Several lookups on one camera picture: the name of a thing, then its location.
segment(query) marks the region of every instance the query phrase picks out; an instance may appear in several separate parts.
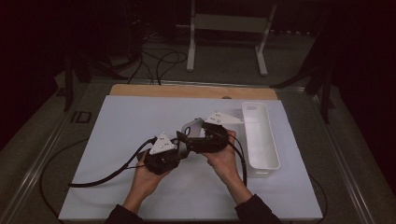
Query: white surface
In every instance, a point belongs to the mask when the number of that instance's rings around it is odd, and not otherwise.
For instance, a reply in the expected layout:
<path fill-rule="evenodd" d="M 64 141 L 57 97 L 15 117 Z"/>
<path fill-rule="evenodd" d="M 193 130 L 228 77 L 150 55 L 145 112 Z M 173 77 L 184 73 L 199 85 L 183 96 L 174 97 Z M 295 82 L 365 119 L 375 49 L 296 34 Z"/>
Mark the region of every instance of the white surface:
<path fill-rule="evenodd" d="M 242 118 L 241 107 L 245 101 L 107 96 L 73 182 L 91 182 L 111 174 L 147 139 L 160 132 L 173 138 L 171 134 L 176 136 L 182 125 L 195 118 L 204 118 L 215 110 Z M 268 107 L 282 165 L 267 178 L 249 178 L 248 188 L 279 218 L 321 218 L 283 105 L 280 101 L 259 102 Z M 243 125 L 225 127 L 235 130 L 237 137 L 246 143 L 241 134 Z M 123 203 L 133 176 L 134 170 L 127 170 L 103 185 L 70 189 L 60 219 L 107 218 L 115 204 Z M 191 153 L 143 202 L 139 216 L 145 220 L 168 221 L 237 219 L 233 208 L 233 199 L 205 157 Z"/>
<path fill-rule="evenodd" d="M 242 112 L 247 138 L 247 176 L 267 177 L 280 166 L 267 106 L 244 102 Z"/>

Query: white plastic container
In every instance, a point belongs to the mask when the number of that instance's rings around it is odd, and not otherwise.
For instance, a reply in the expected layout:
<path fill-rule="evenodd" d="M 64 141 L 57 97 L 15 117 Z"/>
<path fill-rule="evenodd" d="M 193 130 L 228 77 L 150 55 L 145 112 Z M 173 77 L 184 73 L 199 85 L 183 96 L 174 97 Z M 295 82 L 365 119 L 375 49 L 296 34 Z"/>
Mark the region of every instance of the white plastic container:
<path fill-rule="evenodd" d="M 247 138 L 247 176 L 267 177 L 280 166 L 267 107 L 259 102 L 242 103 Z"/>

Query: metal frame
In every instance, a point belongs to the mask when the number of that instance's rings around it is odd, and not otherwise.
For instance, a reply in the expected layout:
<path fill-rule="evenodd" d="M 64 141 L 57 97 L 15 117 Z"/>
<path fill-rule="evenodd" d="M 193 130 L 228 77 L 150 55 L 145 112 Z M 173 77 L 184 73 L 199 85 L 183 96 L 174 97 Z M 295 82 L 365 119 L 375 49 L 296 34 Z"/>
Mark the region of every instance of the metal frame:
<path fill-rule="evenodd" d="M 206 15 L 195 13 L 195 0 L 191 0 L 191 25 L 190 25 L 190 46 L 187 59 L 187 71 L 194 70 L 195 61 L 195 29 L 240 31 L 262 34 L 262 41 L 255 48 L 257 62 L 260 68 L 260 75 L 267 76 L 268 71 L 262 55 L 265 43 L 270 33 L 272 20 L 276 12 L 276 5 L 272 5 L 268 18 L 248 18 L 232 17 L 220 15 Z"/>

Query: wooden board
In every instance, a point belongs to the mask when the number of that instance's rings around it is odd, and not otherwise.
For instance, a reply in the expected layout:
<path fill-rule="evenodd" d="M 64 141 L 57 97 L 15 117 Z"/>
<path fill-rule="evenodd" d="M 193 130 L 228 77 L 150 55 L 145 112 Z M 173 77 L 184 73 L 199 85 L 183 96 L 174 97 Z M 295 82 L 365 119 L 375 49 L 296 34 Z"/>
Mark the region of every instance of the wooden board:
<path fill-rule="evenodd" d="M 277 100 L 274 90 L 240 87 L 207 87 L 207 86 L 158 86 L 158 85 L 127 85 L 116 84 L 110 95 L 123 96 L 154 96 L 154 97 L 188 97 L 250 100 Z"/>

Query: white table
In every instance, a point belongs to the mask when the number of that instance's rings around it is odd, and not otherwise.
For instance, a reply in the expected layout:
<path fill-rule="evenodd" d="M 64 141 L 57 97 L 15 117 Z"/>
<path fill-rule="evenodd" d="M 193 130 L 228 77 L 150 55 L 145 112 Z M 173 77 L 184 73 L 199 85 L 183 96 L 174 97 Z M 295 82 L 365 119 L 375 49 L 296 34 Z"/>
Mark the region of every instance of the white table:
<path fill-rule="evenodd" d="M 147 139 L 162 132 L 172 138 L 183 124 L 214 110 L 240 117 L 245 101 L 251 100 L 107 96 L 73 182 L 91 182 L 111 174 Z M 260 102 L 268 106 L 280 168 L 266 178 L 249 178 L 248 188 L 281 219 L 321 218 L 282 103 Z M 245 144 L 238 125 L 226 128 L 236 130 Z M 97 187 L 70 189 L 60 219 L 107 218 L 115 204 L 123 202 L 133 175 L 134 170 L 128 170 Z M 235 220 L 233 208 L 233 199 L 206 159 L 191 153 L 143 202 L 139 216 L 165 221 Z"/>

